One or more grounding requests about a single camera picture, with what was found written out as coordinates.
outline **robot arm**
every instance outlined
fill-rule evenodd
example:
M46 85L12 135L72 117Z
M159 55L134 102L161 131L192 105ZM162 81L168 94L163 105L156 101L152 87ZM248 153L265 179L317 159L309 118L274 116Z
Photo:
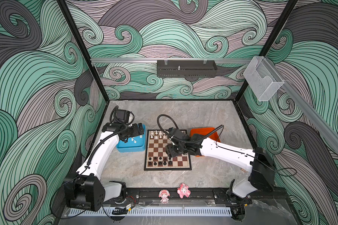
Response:
M130 137L142 135L144 129L142 124L128 123L131 112L117 108L114 108L113 112L115 121L111 120L104 125L100 140L90 157L76 173L70 173L64 179L67 207L98 211L105 201L119 196L126 197L124 182L112 181L103 186L100 183L101 173L118 142L120 140L126 142ZM254 151L237 148L217 143L209 137L205 138L207 135L189 137L178 128L170 128L169 136L175 137L171 140L172 144L166 146L166 153L171 158L187 153L205 155L235 164L247 171L247 176L235 181L230 189L229 195L234 195L234 198L245 198L247 194L257 189L266 191L273 189L273 160L264 149L257 148Z

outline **wall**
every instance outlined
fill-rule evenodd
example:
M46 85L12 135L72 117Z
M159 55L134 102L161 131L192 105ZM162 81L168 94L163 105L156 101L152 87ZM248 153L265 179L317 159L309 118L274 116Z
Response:
M261 51L286 3L67 0L91 57L137 58L252 58ZM96 67L112 99L233 99L245 69L219 65L216 78L186 80L158 78L155 64L100 63Z
M338 1L327 2L294 9L268 57L338 134ZM287 189L303 224L338 224L336 149L283 89L269 102L258 102L248 88L239 104L277 169L297 169L292 177L277 174L275 182Z
M55 0L0 0L0 225L52 224L105 102Z

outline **orange tray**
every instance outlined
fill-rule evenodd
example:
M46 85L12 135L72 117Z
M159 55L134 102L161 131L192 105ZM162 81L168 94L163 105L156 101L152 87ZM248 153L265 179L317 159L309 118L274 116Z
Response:
M208 133L212 132L214 129L215 128L194 128L190 130L190 137L192 137L193 134L195 133L201 134L201 135L207 135ZM218 139L218 142L220 142L220 139L218 137L219 136L217 132L209 136L210 139L215 140L215 141Z

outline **blue tray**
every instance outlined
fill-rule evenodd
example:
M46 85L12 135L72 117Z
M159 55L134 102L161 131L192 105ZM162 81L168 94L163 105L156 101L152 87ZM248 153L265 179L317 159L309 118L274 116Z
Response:
M142 137L137 136L133 137L133 140L131 140L131 137L128 139L127 143L124 143L123 141L119 141L119 143L116 145L116 148L119 152L135 152L135 151L145 151L145 140L146 140L146 128L143 124L144 128L144 134Z

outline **pink pig figurine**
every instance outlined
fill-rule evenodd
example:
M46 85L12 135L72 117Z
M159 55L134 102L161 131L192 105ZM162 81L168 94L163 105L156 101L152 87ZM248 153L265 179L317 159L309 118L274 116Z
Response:
M180 198L189 197L190 191L188 185L185 185L185 183L181 183L180 187L177 190L177 193L179 194Z
M170 196L170 193L168 190L163 189L159 192L159 197L161 197L161 203L165 204L169 202L168 197Z

